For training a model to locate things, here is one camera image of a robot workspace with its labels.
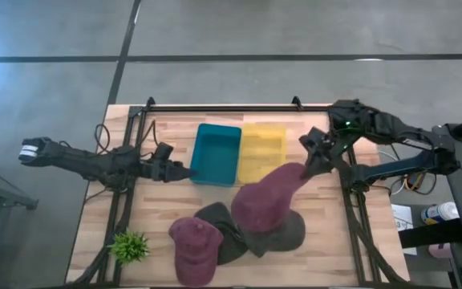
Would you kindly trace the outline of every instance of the concrete floor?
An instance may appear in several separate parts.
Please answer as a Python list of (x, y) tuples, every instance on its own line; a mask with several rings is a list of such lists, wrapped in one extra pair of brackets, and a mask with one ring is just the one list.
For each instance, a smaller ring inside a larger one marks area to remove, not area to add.
[[(0, 56), (119, 55), (132, 0), (0, 0)], [(130, 55), (462, 53), (462, 0), (143, 0)], [(0, 174), (40, 199), (15, 209), (0, 288), (63, 282), (87, 183), (21, 166), (23, 138), (92, 150), (115, 63), (0, 63)], [(462, 60), (128, 63), (117, 104), (306, 103), (360, 98), (408, 124), (462, 121)], [(414, 150), (397, 146), (409, 157)], [(428, 197), (452, 197), (440, 177)], [(412, 271), (429, 283), (431, 277)]]

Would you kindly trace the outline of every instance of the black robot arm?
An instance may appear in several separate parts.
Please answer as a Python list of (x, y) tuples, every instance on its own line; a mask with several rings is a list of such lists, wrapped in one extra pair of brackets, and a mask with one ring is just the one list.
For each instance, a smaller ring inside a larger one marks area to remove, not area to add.
[(25, 139), (19, 153), (21, 164), (34, 167), (55, 166), (81, 175), (89, 181), (100, 181), (114, 191), (124, 190), (135, 177), (154, 181), (179, 181), (190, 177), (190, 170), (179, 161), (168, 158), (172, 146), (159, 143), (147, 160), (131, 145), (120, 146), (108, 153), (91, 153), (61, 145), (48, 137)]
[[(454, 140), (448, 135), (414, 128), (392, 114), (357, 100), (339, 100), (329, 107), (328, 112), (329, 132), (312, 128), (299, 138), (308, 152), (302, 177), (329, 173), (336, 168), (351, 189), (368, 190), (369, 185), (379, 179), (423, 171), (450, 174), (460, 167), (455, 158)], [(401, 143), (423, 151), (416, 157), (388, 164), (349, 166), (342, 155), (361, 137), (378, 145)]]

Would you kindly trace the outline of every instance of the white label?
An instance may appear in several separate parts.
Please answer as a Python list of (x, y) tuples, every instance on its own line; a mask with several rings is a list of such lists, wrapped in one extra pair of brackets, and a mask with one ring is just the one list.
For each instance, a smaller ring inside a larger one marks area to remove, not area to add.
[[(393, 217), (395, 218), (395, 225), (397, 230), (408, 230), (413, 229), (413, 218), (411, 216), (411, 207), (391, 205), (393, 210)], [(403, 249), (404, 254), (416, 255), (416, 248)]]
[(30, 151), (25, 151), (22, 150), (21, 153), (19, 153), (21, 156), (28, 156), (28, 157), (37, 157), (36, 153), (30, 152)]
[(37, 149), (39, 149), (39, 148), (37, 148), (37, 147), (34, 146), (34, 145), (23, 145), (23, 146), (22, 146), (22, 149), (23, 149), (23, 150), (29, 150), (29, 151), (31, 151), (31, 152), (36, 152)]

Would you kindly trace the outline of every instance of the dark gray baseball cap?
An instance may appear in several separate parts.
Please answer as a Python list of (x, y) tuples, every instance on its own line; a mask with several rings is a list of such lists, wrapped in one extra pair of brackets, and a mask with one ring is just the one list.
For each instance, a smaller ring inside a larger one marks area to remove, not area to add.
[(266, 251), (286, 252), (299, 248), (306, 236), (306, 225), (301, 214), (290, 210), (286, 220), (268, 232), (241, 231), (249, 250), (257, 257)]
[(247, 245), (236, 227), (228, 208), (221, 202), (206, 206), (194, 215), (216, 227), (224, 236), (218, 248), (217, 265), (224, 265), (240, 258), (247, 252)]

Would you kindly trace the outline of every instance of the small green plant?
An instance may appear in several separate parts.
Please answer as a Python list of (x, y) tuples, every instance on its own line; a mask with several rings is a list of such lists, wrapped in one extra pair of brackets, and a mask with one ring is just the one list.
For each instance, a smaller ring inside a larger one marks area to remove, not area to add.
[(122, 266), (127, 266), (133, 261), (141, 261), (149, 255), (148, 240), (144, 238), (144, 234), (127, 230), (125, 233), (117, 234), (114, 239), (115, 242), (108, 247)]

